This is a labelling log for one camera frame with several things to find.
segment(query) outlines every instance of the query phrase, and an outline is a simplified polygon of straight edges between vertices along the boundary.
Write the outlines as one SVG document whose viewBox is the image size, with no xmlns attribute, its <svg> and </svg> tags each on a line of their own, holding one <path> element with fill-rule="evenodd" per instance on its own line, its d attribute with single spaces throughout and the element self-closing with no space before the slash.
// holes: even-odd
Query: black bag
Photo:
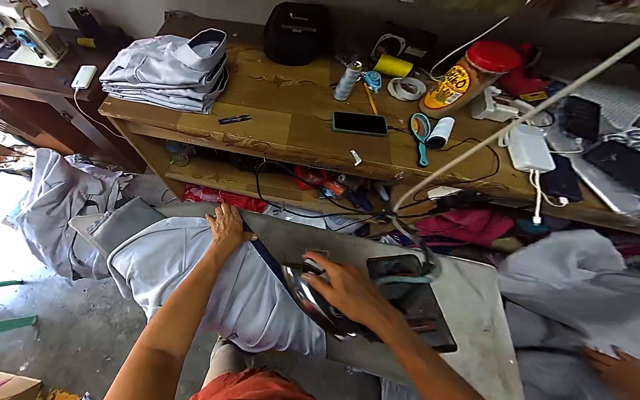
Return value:
<svg viewBox="0 0 640 400">
<path fill-rule="evenodd" d="M 263 52 L 284 66 L 305 66 L 331 42 L 330 11 L 320 4 L 281 3 L 263 31 Z"/>
</svg>

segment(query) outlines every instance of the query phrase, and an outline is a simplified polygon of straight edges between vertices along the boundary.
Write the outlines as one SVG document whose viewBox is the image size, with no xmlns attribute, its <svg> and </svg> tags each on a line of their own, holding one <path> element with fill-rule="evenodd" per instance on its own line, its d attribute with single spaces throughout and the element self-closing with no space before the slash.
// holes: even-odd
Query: black phone case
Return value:
<svg viewBox="0 0 640 400">
<path fill-rule="evenodd" d="M 552 158 L 556 168 L 540 175 L 542 190 L 548 196 L 565 197 L 570 203 L 582 201 L 580 179 L 570 159 L 556 154 Z"/>
<path fill-rule="evenodd" d="M 617 141 L 605 141 L 586 153 L 584 159 L 640 193 L 640 151 Z"/>
<path fill-rule="evenodd" d="M 564 101 L 562 129 L 589 141 L 599 140 L 601 105 L 569 96 Z"/>
</svg>

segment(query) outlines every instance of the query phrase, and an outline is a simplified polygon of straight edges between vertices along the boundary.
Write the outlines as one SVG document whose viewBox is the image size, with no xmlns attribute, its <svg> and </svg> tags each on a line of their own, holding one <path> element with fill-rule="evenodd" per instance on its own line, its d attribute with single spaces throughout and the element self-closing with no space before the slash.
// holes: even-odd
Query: stack of folded shirts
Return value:
<svg viewBox="0 0 640 400">
<path fill-rule="evenodd" d="M 166 35 L 134 41 L 100 77 L 111 97 L 208 114 L 226 89 L 226 33 L 209 28 L 192 39 Z"/>
</svg>

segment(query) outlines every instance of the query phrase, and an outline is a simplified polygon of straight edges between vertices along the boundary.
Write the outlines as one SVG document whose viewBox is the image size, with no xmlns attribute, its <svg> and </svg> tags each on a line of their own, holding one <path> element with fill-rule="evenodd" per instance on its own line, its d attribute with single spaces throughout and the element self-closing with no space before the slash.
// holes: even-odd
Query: person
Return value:
<svg viewBox="0 0 640 400">
<path fill-rule="evenodd" d="M 584 356 L 607 385 L 624 395 L 627 400 L 640 400 L 640 359 L 618 347 L 612 350 L 612 357 L 597 349 L 584 346 Z"/>
<path fill-rule="evenodd" d="M 213 240 L 182 284 L 169 296 L 135 342 L 105 400 L 173 400 L 182 366 L 204 315 L 211 290 L 226 260 L 248 240 L 235 206 L 222 204 L 206 216 Z M 318 253 L 304 255 L 322 265 L 330 278 L 304 279 L 351 320 L 364 324 L 394 352 L 424 399 L 472 400 L 482 397 L 430 349 L 402 314 L 385 300 L 360 269 L 333 263 Z M 245 369 L 233 344 L 217 342 L 203 387 L 193 400 L 308 400 L 312 396 L 280 375 Z"/>
</svg>

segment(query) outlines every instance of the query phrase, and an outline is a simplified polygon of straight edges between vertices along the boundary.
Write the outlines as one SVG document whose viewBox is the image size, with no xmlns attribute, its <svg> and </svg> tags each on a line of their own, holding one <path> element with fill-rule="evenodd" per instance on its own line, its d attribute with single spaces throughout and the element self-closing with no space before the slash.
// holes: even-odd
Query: plastic jar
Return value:
<svg viewBox="0 0 640 400">
<path fill-rule="evenodd" d="M 520 54 L 505 43 L 478 41 L 419 102 L 421 112 L 441 118 L 463 107 L 486 87 L 520 65 Z"/>
</svg>

